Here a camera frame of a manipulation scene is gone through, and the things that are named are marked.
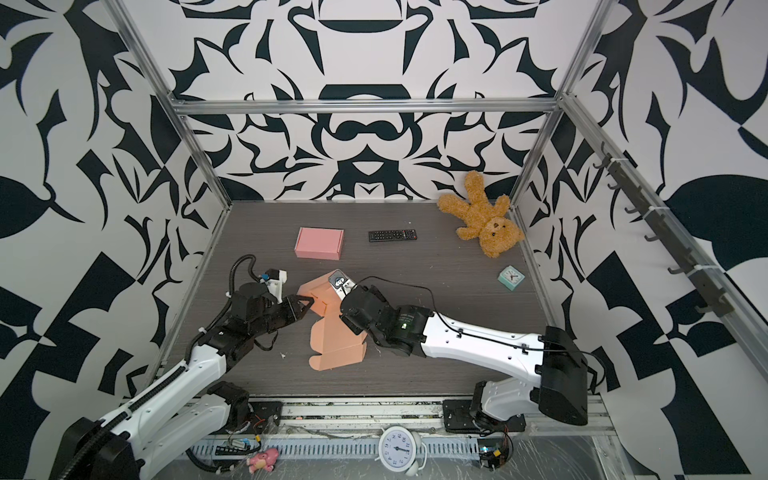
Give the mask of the peach paper box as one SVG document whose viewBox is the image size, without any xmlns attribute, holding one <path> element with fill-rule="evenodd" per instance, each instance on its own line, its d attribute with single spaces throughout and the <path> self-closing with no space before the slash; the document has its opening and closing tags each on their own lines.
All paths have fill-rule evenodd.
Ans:
<svg viewBox="0 0 768 480">
<path fill-rule="evenodd" d="M 310 331 L 310 348 L 315 355 L 309 359 L 309 365 L 316 371 L 360 363 L 367 350 L 367 333 L 354 333 L 341 319 L 342 300 L 329 283 L 332 272 L 303 284 L 298 290 L 299 295 L 315 298 L 311 311 L 320 317 Z"/>
</svg>

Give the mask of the pink paper box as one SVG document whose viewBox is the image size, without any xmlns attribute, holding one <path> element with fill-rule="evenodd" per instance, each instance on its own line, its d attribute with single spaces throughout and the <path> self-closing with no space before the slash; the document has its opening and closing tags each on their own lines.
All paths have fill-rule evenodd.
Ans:
<svg viewBox="0 0 768 480">
<path fill-rule="evenodd" d="M 343 240 L 344 231 L 341 229 L 301 227 L 294 253 L 297 258 L 338 261 Z"/>
</svg>

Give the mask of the black tv remote control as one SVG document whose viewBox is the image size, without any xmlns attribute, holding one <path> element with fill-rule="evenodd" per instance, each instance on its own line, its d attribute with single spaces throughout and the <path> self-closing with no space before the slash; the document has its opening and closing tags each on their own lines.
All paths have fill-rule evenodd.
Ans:
<svg viewBox="0 0 768 480">
<path fill-rule="evenodd" d="M 389 243 L 415 241 L 418 239 L 415 229 L 373 230 L 368 232 L 370 243 Z"/>
</svg>

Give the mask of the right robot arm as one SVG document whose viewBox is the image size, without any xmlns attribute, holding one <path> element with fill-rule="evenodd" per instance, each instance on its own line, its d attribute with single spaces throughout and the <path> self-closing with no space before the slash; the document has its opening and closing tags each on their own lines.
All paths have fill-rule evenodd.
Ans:
<svg viewBox="0 0 768 480">
<path fill-rule="evenodd" d="M 401 356 L 450 359 L 505 374 L 476 384 L 469 415 L 481 430 L 540 412 L 560 423 L 588 423 L 588 353 L 567 333 L 510 333 L 480 327 L 417 305 L 394 307 L 374 286 L 337 287 L 340 318 L 355 333 Z"/>
</svg>

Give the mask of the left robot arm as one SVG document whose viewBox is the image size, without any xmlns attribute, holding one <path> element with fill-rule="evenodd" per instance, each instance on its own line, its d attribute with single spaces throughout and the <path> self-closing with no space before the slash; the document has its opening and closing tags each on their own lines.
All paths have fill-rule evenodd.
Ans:
<svg viewBox="0 0 768 480">
<path fill-rule="evenodd" d="M 231 267 L 221 311 L 198 330 L 184 357 L 162 377 L 98 420 L 81 418 L 64 433 L 53 479 L 152 479 L 203 437 L 247 424 L 249 394 L 223 376 L 254 348 L 302 320 L 315 300 L 287 295 L 284 270 L 237 286 Z"/>
</svg>

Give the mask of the small green alarm clock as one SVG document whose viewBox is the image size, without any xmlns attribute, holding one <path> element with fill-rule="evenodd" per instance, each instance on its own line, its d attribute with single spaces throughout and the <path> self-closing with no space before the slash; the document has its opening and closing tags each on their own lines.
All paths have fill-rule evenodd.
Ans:
<svg viewBox="0 0 768 480">
<path fill-rule="evenodd" d="M 498 275 L 498 281 L 509 291 L 514 291 L 525 280 L 525 275 L 513 266 L 505 267 Z"/>
</svg>

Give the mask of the white round table clock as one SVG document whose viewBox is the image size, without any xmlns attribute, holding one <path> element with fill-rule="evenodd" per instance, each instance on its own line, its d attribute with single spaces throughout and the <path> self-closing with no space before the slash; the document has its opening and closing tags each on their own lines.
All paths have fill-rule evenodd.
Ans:
<svg viewBox="0 0 768 480">
<path fill-rule="evenodd" d="M 428 461 L 428 449 L 421 436 L 403 426 L 385 429 L 379 438 L 377 452 L 377 459 L 386 469 L 407 477 L 417 476 Z"/>
</svg>

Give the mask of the brown teddy bear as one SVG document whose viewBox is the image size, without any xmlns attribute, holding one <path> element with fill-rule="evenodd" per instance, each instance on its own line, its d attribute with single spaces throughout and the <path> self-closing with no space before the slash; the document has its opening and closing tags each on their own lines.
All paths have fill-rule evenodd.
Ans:
<svg viewBox="0 0 768 480">
<path fill-rule="evenodd" d="M 485 192 L 483 175 L 478 171 L 469 172 L 464 179 L 467 200 L 458 195 L 441 195 L 437 201 L 442 213 L 452 215 L 464 222 L 456 230 L 464 240 L 477 239 L 485 256 L 498 258 L 524 240 L 523 231 L 507 217 L 511 200 L 502 194 L 492 203 Z"/>
</svg>

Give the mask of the green circuit board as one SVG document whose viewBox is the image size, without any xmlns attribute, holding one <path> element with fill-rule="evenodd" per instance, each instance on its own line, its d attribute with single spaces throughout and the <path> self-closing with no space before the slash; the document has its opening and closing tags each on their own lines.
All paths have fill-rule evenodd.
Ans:
<svg viewBox="0 0 768 480">
<path fill-rule="evenodd" d="M 261 450 L 262 443 L 259 437 L 253 439 L 230 439 L 215 446 L 216 457 L 248 456 Z"/>
</svg>

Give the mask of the small pink toy figure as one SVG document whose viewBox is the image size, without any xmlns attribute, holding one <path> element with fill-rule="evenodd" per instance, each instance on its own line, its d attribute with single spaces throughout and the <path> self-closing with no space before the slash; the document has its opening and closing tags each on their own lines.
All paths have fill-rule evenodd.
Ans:
<svg viewBox="0 0 768 480">
<path fill-rule="evenodd" d="M 258 452 L 247 460 L 248 470 L 251 474 L 255 474 L 260 470 L 272 472 L 276 467 L 278 459 L 279 451 L 277 448 L 269 448 Z"/>
</svg>

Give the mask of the black electronics module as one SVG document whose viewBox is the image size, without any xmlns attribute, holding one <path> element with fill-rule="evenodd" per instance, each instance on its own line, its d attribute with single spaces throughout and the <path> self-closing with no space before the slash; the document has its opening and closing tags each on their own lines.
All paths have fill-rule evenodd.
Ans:
<svg viewBox="0 0 768 480">
<path fill-rule="evenodd" d="M 503 467 L 513 453 L 514 444 L 509 436 L 478 439 L 478 463 L 481 468 L 495 471 Z"/>
</svg>

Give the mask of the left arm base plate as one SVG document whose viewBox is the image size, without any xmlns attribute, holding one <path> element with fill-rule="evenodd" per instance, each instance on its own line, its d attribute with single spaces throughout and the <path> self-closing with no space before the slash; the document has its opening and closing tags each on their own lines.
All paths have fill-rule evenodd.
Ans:
<svg viewBox="0 0 768 480">
<path fill-rule="evenodd" d="M 225 427 L 230 435 L 271 434 L 278 430 L 282 420 L 281 401 L 251 401 L 244 420 L 235 427 Z"/>
</svg>

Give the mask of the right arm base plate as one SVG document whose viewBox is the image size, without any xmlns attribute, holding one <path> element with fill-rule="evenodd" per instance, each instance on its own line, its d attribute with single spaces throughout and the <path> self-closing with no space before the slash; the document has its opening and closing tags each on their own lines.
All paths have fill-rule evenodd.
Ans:
<svg viewBox="0 0 768 480">
<path fill-rule="evenodd" d="M 471 400 L 447 399 L 442 401 L 444 429 L 455 434 L 489 435 L 497 432 L 524 432 L 527 424 L 522 415 L 506 421 L 496 420 L 482 413 Z"/>
</svg>

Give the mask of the black wall hook rack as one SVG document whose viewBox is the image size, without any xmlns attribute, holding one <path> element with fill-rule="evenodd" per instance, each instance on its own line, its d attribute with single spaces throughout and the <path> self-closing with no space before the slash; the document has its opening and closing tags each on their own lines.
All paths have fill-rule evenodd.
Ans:
<svg viewBox="0 0 768 480">
<path fill-rule="evenodd" d="M 622 192 L 630 202 L 625 208 L 629 215 L 642 219 L 652 233 L 645 237 L 648 242 L 660 242 L 674 260 L 667 269 L 671 275 L 683 275 L 695 287 L 705 305 L 697 310 L 712 312 L 724 317 L 735 311 L 728 298 L 726 283 L 721 269 L 697 246 L 693 237 L 683 227 L 646 180 L 627 158 L 614 157 L 600 147 L 602 159 L 595 165 L 608 173 L 614 183 L 612 190 Z"/>
</svg>

